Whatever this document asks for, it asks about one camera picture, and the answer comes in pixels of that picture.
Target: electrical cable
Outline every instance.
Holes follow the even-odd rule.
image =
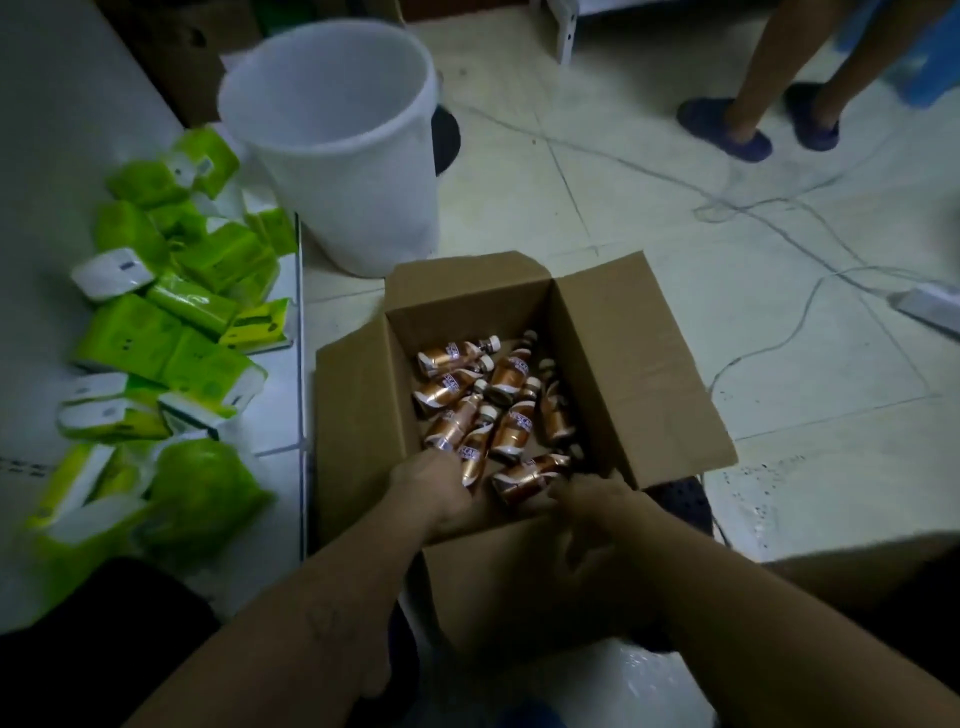
[[[497,126],[503,127],[504,129],[508,129],[508,130],[510,130],[510,131],[517,132],[517,133],[522,133],[522,134],[525,134],[525,135],[527,135],[527,136],[532,136],[532,137],[534,137],[534,138],[536,138],[536,139],[541,139],[541,140],[547,142],[548,145],[549,145],[549,144],[556,144],[557,146],[564,147],[564,148],[566,148],[566,149],[570,149],[570,150],[573,150],[573,151],[575,151],[575,152],[580,152],[581,154],[586,154],[586,155],[590,155],[590,156],[592,156],[592,157],[597,157],[597,158],[601,158],[601,159],[607,159],[607,160],[609,160],[609,161],[612,161],[612,162],[615,162],[615,163],[617,163],[617,164],[620,164],[620,165],[622,165],[622,166],[624,166],[624,167],[627,167],[628,169],[634,170],[635,172],[638,172],[639,174],[645,175],[646,177],[649,177],[649,178],[652,178],[652,179],[655,179],[655,180],[661,180],[662,182],[667,182],[667,183],[670,183],[670,184],[674,184],[674,185],[676,185],[676,186],[678,186],[678,187],[682,187],[683,189],[687,189],[687,190],[689,190],[689,191],[691,191],[691,192],[695,192],[695,193],[697,193],[698,195],[700,195],[701,197],[703,197],[704,200],[707,201],[708,203],[725,207],[726,209],[729,209],[729,210],[731,210],[731,211],[733,211],[733,212],[736,212],[736,213],[738,213],[738,214],[746,215],[747,217],[751,218],[752,220],[756,220],[756,221],[759,222],[761,225],[763,225],[764,227],[768,228],[770,231],[776,233],[777,236],[779,236],[784,242],[786,242],[787,244],[789,244],[791,247],[793,247],[793,248],[794,248],[795,250],[797,250],[799,253],[801,253],[801,254],[805,255],[806,257],[810,258],[811,260],[813,260],[813,261],[816,262],[818,265],[820,265],[821,267],[823,267],[824,269],[826,269],[826,270],[828,271],[828,274],[827,274],[827,275],[822,276],[821,278],[817,279],[817,282],[814,284],[813,289],[810,291],[810,295],[809,295],[809,296],[807,297],[807,299],[806,299],[806,303],[804,304],[804,310],[803,310],[803,313],[801,314],[800,320],[797,322],[797,325],[793,328],[793,330],[790,332],[790,334],[789,334],[785,339],[783,339],[782,341],[780,341],[780,342],[777,343],[777,344],[774,344],[773,346],[764,347],[764,348],[758,349],[758,350],[756,350],[756,351],[754,351],[754,352],[747,352],[747,353],[741,354],[741,355],[739,355],[738,357],[736,357],[735,359],[733,359],[733,360],[731,360],[730,362],[728,362],[727,364],[725,364],[725,365],[720,369],[720,371],[714,376],[712,382],[710,383],[710,385],[709,385],[709,387],[708,387],[708,392],[710,393],[711,396],[713,395],[713,390],[716,388],[717,382],[719,382],[720,377],[723,376],[726,372],[728,372],[732,367],[736,366],[737,364],[739,364],[740,362],[744,361],[745,359],[749,359],[749,358],[752,358],[752,357],[754,357],[754,356],[759,356],[759,355],[764,354],[764,353],[775,352],[775,351],[777,351],[777,350],[779,350],[779,349],[782,349],[782,348],[785,347],[787,344],[789,344],[791,341],[793,341],[793,340],[797,337],[797,335],[800,333],[801,329],[804,327],[804,324],[806,323],[806,318],[807,318],[807,316],[808,316],[808,314],[809,314],[809,312],[810,312],[810,307],[813,306],[813,300],[816,298],[816,295],[817,295],[818,291],[820,290],[820,288],[821,288],[821,286],[823,285],[824,281],[826,281],[826,280],[828,280],[828,279],[838,278],[838,279],[844,281],[847,285],[850,285],[850,286],[852,286],[853,288],[856,288],[857,290],[862,291],[863,293],[868,293],[868,294],[870,294],[871,296],[876,296],[876,297],[878,297],[878,298],[883,298],[883,299],[886,299],[886,298],[887,298],[888,296],[890,296],[891,294],[896,293],[896,291],[888,291],[888,290],[884,290],[884,289],[882,289],[882,288],[872,288],[872,287],[870,287],[870,286],[864,285],[863,283],[859,282],[858,280],[855,280],[855,279],[851,278],[851,277],[850,277],[850,273],[857,273],[857,272],[862,272],[862,271],[876,271],[876,272],[882,273],[882,274],[884,274],[884,275],[886,275],[886,276],[890,276],[891,278],[909,280],[909,281],[911,281],[911,282],[940,282],[940,281],[934,281],[934,280],[932,280],[932,279],[931,279],[930,277],[928,277],[928,276],[924,276],[924,275],[921,274],[921,273],[918,273],[918,272],[916,272],[916,271],[911,271],[911,270],[908,270],[908,269],[906,269],[906,268],[899,268],[899,267],[897,267],[897,266],[870,265],[869,263],[867,263],[866,260],[864,260],[863,257],[861,257],[860,255],[858,255],[858,254],[856,253],[856,251],[854,251],[854,250],[843,240],[843,238],[841,238],[841,236],[840,236],[839,234],[837,234],[836,230],[833,229],[833,227],[832,227],[832,226],[830,225],[830,223],[826,220],[826,218],[824,218],[824,216],[821,215],[820,212],[818,212],[815,207],[813,207],[812,205],[809,205],[808,203],[805,203],[805,202],[802,202],[802,201],[800,201],[800,200],[797,200],[796,198],[777,197],[777,198],[769,198],[769,199],[766,199],[766,200],[760,200],[760,201],[758,201],[758,202],[751,203],[751,204],[745,205],[745,206],[734,205],[734,204],[731,203],[729,200],[726,200],[726,199],[724,199],[723,197],[720,197],[719,195],[715,195],[715,194],[713,194],[712,192],[708,191],[707,189],[699,186],[698,184],[694,184],[693,182],[688,182],[687,180],[683,180],[683,179],[681,179],[681,178],[679,178],[679,177],[674,177],[673,175],[667,174],[667,173],[665,173],[665,172],[658,172],[657,170],[650,169],[649,167],[646,167],[646,166],[644,166],[644,165],[642,165],[642,164],[638,164],[637,162],[633,162],[633,161],[630,161],[630,160],[625,159],[625,158],[622,158],[622,157],[617,157],[616,155],[608,154],[608,153],[606,153],[606,152],[601,152],[601,151],[596,150],[596,149],[590,149],[589,147],[585,147],[585,146],[582,146],[582,145],[580,145],[580,144],[576,144],[576,143],[574,143],[574,142],[565,141],[565,140],[563,140],[563,139],[558,139],[558,138],[556,138],[556,137],[549,136],[548,134],[544,134],[544,133],[540,133],[540,132],[533,132],[533,131],[531,131],[531,130],[524,129],[524,128],[522,128],[522,127],[520,127],[520,126],[517,126],[517,125],[515,125],[515,124],[511,124],[511,123],[509,123],[509,122],[503,121],[502,119],[498,119],[498,118],[496,118],[495,116],[492,116],[491,114],[486,113],[486,112],[483,111],[482,109],[478,109],[477,107],[472,106],[472,105],[470,105],[470,104],[465,104],[465,103],[462,103],[462,102],[459,102],[459,101],[457,101],[457,102],[451,101],[451,102],[449,102],[449,103],[450,103],[450,105],[453,106],[453,107],[456,107],[456,108],[459,108],[459,109],[463,109],[463,110],[468,111],[468,112],[470,112],[470,113],[473,113],[473,114],[475,114],[475,115],[477,115],[477,116],[481,116],[482,118],[487,119],[488,121],[492,122],[493,124],[496,124]],[[869,155],[869,157],[871,157],[873,154],[875,154],[877,151],[879,151],[879,149],[882,148],[883,144],[885,144],[885,143],[891,138],[892,135],[893,135],[892,133],[891,133],[891,134],[888,134],[888,136],[883,140],[883,143],[881,143],[881,145],[879,145],[879,146],[877,147],[877,149],[875,149],[875,150]],[[843,174],[846,174],[846,173],[841,173],[840,175],[835,175],[833,178],[830,178],[829,180],[827,180],[827,181],[825,181],[825,182],[820,182],[819,184],[816,184],[816,185],[814,185],[813,187],[810,187],[809,189],[804,190],[804,191],[802,191],[802,192],[799,193],[799,194],[805,194],[805,192],[810,192],[810,191],[812,191],[812,190],[814,190],[814,189],[820,189],[820,188],[823,188],[823,187],[830,186],[831,184],[836,183],[836,182],[840,179],[840,177],[842,177]],[[827,260],[825,260],[825,259],[824,259],[823,257],[821,257],[820,255],[817,255],[817,254],[814,253],[813,251],[809,250],[809,249],[808,249],[806,246],[804,246],[799,240],[797,240],[796,238],[794,238],[789,232],[787,232],[786,230],[784,230],[783,228],[781,228],[779,225],[773,223],[772,221],[768,220],[767,218],[763,217],[762,215],[759,215],[759,214],[753,212],[753,210],[754,210],[755,207],[758,207],[758,206],[761,206],[761,205],[769,205],[769,204],[777,203],[777,202],[782,202],[782,203],[787,203],[787,204],[791,204],[791,205],[796,205],[796,206],[799,206],[799,207],[801,207],[802,209],[804,209],[804,210],[805,210],[806,212],[808,212],[811,216],[813,216],[818,222],[820,222],[820,224],[824,227],[825,230],[827,230],[827,232],[830,234],[830,236],[833,238],[833,240],[834,240],[841,248],[843,248],[843,250],[846,251],[854,260],[856,260],[856,261],[857,261],[858,263],[860,263],[861,265],[858,265],[858,266],[853,267],[853,268],[846,268],[846,269],[841,270],[841,269],[833,266],[831,263],[829,263]]]

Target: floor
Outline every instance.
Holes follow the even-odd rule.
[[[518,249],[562,275],[642,250],[707,384],[794,330],[827,272],[814,256],[960,283],[960,92],[917,113],[875,84],[825,155],[800,149],[775,109],[762,128],[776,151],[756,166],[678,128],[671,114],[684,98],[735,91],[761,28],[584,22],[560,68],[546,12],[416,26],[464,139],[440,183],[440,255]],[[802,77],[824,79],[841,58],[826,49]],[[367,321],[383,282],[304,252],[310,352]],[[910,285],[854,275],[892,292]],[[960,344],[882,298],[825,280],[797,335],[729,368],[714,399],[740,465],[708,474],[708,495],[748,556],[960,528]],[[427,676],[430,697],[411,725],[454,714],[487,725],[525,695],[571,728],[713,721],[679,657],[613,640],[489,684],[457,685],[446,668]]]

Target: brown bottle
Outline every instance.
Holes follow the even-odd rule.
[[[487,445],[493,434],[493,424],[499,416],[500,410],[496,407],[489,404],[480,407],[480,416],[474,423],[474,428],[457,450],[465,488],[483,477],[484,466],[487,464]]]
[[[477,379],[472,391],[446,410],[427,430],[423,446],[445,450],[455,450],[467,436],[470,426],[476,419],[483,391],[487,388],[485,379]]]
[[[543,359],[540,362],[540,376],[543,378],[543,397],[540,398],[543,432],[550,445],[557,445],[573,437],[577,427],[570,418],[570,402],[557,376],[557,362]]]
[[[570,475],[570,456],[547,452],[501,471],[491,478],[493,489],[507,505],[518,505],[549,487],[557,478]]]
[[[527,375],[530,374],[530,359],[537,345],[537,333],[524,331],[520,343],[514,347],[509,356],[504,356],[496,364],[493,376],[490,378],[490,390],[487,397],[495,404],[508,406],[514,401]]]
[[[454,369],[465,367],[485,353],[490,354],[499,351],[500,339],[497,336],[480,339],[477,342],[451,341],[445,347],[435,347],[420,352],[417,354],[417,363],[420,364],[420,371],[423,372],[423,375],[432,379],[435,376],[452,372]]]
[[[470,387],[492,369],[493,360],[484,354],[478,361],[467,364],[466,367],[431,379],[414,391],[414,400],[423,414],[430,416],[465,397]]]
[[[493,435],[491,455],[508,463],[515,463],[520,459],[534,428],[534,412],[539,394],[540,380],[535,376],[528,376],[516,395],[516,402],[500,420],[500,426]]]

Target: plastic bucket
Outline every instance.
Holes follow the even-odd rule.
[[[398,26],[333,20],[264,41],[220,87],[220,118],[327,255],[381,278],[439,238],[430,119],[437,75]]]

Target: blue slipper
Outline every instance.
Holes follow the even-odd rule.
[[[677,109],[677,121],[698,139],[708,141],[731,157],[756,163],[764,161],[774,151],[770,138],[756,132],[748,142],[734,141],[727,130],[723,115],[733,99],[690,99]]]
[[[791,84],[783,92],[786,112],[793,122],[793,133],[797,141],[814,152],[829,152],[840,141],[840,123],[832,129],[825,129],[813,120],[813,99],[823,84]]]

